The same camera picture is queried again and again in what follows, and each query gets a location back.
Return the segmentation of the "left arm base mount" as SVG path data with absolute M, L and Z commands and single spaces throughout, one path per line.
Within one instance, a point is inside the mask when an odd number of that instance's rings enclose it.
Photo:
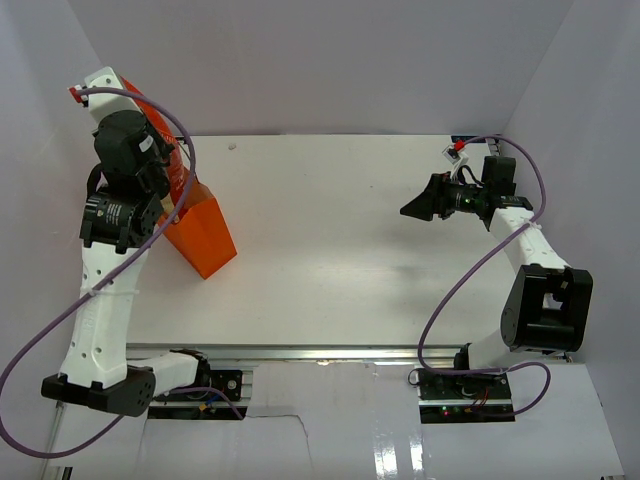
M 204 375 L 207 390 L 168 393 L 156 397 L 147 413 L 154 420 L 243 420 L 247 407 L 242 406 L 243 372 L 211 370 Z

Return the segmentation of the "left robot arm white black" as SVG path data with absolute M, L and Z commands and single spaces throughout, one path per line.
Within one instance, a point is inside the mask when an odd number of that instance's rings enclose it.
M 43 397 L 137 417 L 174 389 L 199 399 L 211 387 L 201 354 L 172 350 L 129 363 L 127 333 L 136 285 L 170 192 L 172 150 L 147 117 L 134 110 L 106 115 L 94 133 L 97 166 L 106 182 L 90 181 L 80 228 L 81 292 L 70 346 L 58 373 L 45 378 Z

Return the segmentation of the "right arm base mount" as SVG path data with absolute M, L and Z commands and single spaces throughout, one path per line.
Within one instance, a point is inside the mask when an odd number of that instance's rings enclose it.
M 515 421 L 505 374 L 447 376 L 416 368 L 407 381 L 417 391 L 423 425 Z

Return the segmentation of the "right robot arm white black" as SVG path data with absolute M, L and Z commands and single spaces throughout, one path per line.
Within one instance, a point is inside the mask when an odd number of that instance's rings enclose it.
M 515 159 L 488 156 L 481 178 L 473 183 L 458 173 L 434 174 L 400 210 L 423 221 L 445 220 L 456 212 L 476 215 L 501 242 L 514 269 L 498 329 L 454 357 L 452 388 L 466 399 L 486 389 L 484 370 L 503 371 L 527 358 L 576 352 L 586 331 L 593 278 L 551 247 L 531 203 L 516 193 L 515 171 Z

